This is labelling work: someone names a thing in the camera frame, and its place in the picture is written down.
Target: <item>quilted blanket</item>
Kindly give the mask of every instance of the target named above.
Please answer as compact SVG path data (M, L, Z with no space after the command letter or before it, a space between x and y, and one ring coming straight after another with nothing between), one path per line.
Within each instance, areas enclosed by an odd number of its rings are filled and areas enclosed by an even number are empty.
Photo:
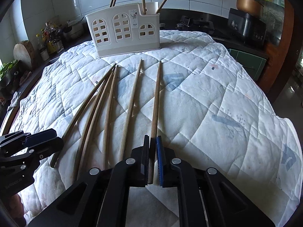
M265 94L228 53L201 32L161 31L161 49L98 58L92 42L71 48L43 71L41 80L20 102L11 132L54 128L62 136L96 82L117 63L111 116L109 165L118 162L122 131L136 70L144 60L126 153L150 135L155 81L163 62L158 135L165 146L193 167L215 167L256 204L276 226L296 209L302 184L302 151L288 119L275 115ZM92 101L75 125L56 168L41 160L35 182L19 194L27 222L71 185L75 154ZM87 169L100 166L107 103L95 129ZM131 188L127 226L179 226L175 188L157 183Z

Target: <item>shelf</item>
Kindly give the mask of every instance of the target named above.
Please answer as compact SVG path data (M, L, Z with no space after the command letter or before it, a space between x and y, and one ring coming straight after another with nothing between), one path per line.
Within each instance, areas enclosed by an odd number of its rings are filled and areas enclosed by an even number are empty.
M274 3L274 2L272 2L272 1L268 1L268 0L256 0L256 1L258 1L258 2L266 1L266 2L269 2L269 3L271 3L271 4L274 4L274 6L279 6L279 7L284 8L283 6L281 6L281 5L277 4L277 3Z

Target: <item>stove burner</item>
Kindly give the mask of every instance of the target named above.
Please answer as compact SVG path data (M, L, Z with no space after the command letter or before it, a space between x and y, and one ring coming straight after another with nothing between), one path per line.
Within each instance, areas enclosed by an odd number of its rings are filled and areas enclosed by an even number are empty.
M188 18L186 16L182 16L180 19L181 24L177 24L177 29L184 30L186 28L187 30L193 31L202 31L209 35L212 35L215 31L214 24L212 21L205 21L202 19L192 19Z

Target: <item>black countertop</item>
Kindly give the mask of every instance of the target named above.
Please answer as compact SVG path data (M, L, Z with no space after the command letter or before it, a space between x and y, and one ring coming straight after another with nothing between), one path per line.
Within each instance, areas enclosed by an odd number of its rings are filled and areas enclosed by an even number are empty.
M160 23L165 24L166 30L176 30L176 25L179 23L182 15L193 19L204 19L206 21L212 21L216 31L219 31L217 35L211 35L211 37L218 43L223 44L226 48L233 48L236 50L248 52L250 54L257 55L259 57L268 59L268 55L262 48L257 48L248 44L245 44L241 40L237 39L229 30L227 23L228 19L198 11L183 10L183 9L161 9Z

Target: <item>cabinet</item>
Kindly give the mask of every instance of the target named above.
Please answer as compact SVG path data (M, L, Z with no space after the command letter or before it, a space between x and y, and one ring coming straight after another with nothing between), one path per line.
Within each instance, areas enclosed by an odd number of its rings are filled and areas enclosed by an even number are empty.
M235 49L229 49L228 51L230 55L244 67L248 75L251 76L254 81L259 79L266 59Z
M257 1L265 5L262 20L267 25L268 33L264 52L269 56L257 84L273 103L296 64L302 45L303 24L289 0Z

